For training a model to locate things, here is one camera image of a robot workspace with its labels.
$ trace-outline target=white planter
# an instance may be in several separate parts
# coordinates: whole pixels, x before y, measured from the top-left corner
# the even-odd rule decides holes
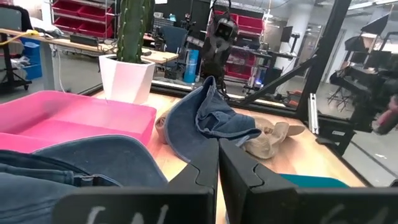
[[[142,64],[118,62],[116,55],[99,56],[99,67],[108,100],[143,104],[149,96],[155,63],[143,60]]]

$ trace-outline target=wooden table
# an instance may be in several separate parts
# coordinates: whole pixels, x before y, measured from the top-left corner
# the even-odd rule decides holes
[[[103,93],[94,97],[104,98]],[[151,93],[145,105],[156,108],[157,117],[167,111],[180,99]],[[249,116],[262,116],[273,123],[285,121],[289,124],[303,125],[300,121],[280,116],[257,113],[247,110],[234,109],[236,112]],[[154,129],[152,138],[147,146],[149,152],[156,160],[167,179],[173,179],[187,164],[180,160],[168,145],[158,141],[158,135]],[[261,161],[266,167],[281,174],[311,175],[319,177],[332,177],[338,179],[350,187],[365,187],[365,185],[329,151],[325,146],[315,142],[315,136],[306,129],[302,134],[286,139],[280,146],[279,153],[272,159]],[[224,224],[225,202],[220,181],[218,182],[217,195],[217,224]]]
[[[15,31],[15,30],[7,30],[0,29],[0,33],[9,34],[9,35],[20,35],[23,32]],[[42,76],[44,83],[44,90],[62,90],[60,82],[59,82],[59,73],[54,72],[53,63],[52,63],[52,50],[50,48],[50,44],[59,45],[64,47],[70,47],[73,49],[85,50],[87,52],[94,52],[96,55],[103,54],[113,54],[117,51],[117,48],[107,45],[107,44],[99,44],[98,47],[77,44],[70,42],[68,39],[46,39],[37,35],[27,35],[25,38],[34,39],[41,41],[40,44],[40,62],[42,66]],[[149,56],[141,56],[142,59],[149,60],[155,63],[165,63],[167,61],[176,59],[178,57],[177,54],[169,53],[169,52],[158,52],[150,49],[142,49],[142,52],[151,51],[152,53]]]

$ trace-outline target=teal fabric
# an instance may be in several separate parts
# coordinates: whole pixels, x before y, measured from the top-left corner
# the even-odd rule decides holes
[[[291,183],[298,185],[299,187],[316,187],[316,188],[346,188],[348,187],[343,182],[327,177],[310,177],[304,175],[290,175],[281,174],[281,176]]]

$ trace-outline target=cactus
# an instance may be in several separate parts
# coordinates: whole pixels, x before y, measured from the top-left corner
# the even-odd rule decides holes
[[[141,63],[151,0],[122,0],[118,32],[118,61]]]

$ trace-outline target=table leg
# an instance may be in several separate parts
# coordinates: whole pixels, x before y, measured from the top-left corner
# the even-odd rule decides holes
[[[61,90],[58,72],[54,73],[52,63],[52,50],[50,44],[40,43],[40,62],[42,64],[42,76],[44,90]]]

